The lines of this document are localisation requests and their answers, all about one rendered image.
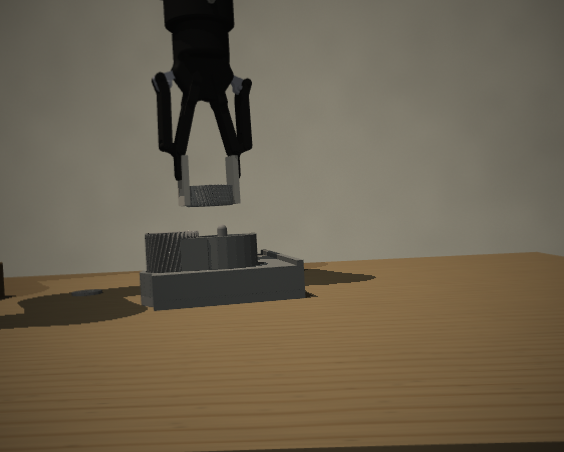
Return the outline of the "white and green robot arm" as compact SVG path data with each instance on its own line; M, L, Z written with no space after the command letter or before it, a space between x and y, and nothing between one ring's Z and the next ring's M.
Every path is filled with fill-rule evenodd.
M191 24L210 24L230 32L234 28L233 0L162 0L169 32Z

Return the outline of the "grey toothed gear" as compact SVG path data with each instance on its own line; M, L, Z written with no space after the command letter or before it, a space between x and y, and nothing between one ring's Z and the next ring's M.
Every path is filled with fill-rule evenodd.
M232 185L190 186L190 204L187 207L233 205Z

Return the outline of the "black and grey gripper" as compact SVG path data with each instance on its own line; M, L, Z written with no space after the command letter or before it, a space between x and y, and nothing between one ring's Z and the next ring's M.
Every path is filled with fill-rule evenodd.
M188 155L185 155L197 101L209 102L228 157L227 185L232 185L233 204L240 201L240 155L252 149L249 93L252 81L234 76L230 67L229 35L219 26L191 24L172 33L173 67L152 78L157 95L158 146L174 159L179 206L190 206ZM182 91L181 110L173 143L172 80ZM235 93L236 132L228 109L226 89ZM214 102L215 101L215 102Z

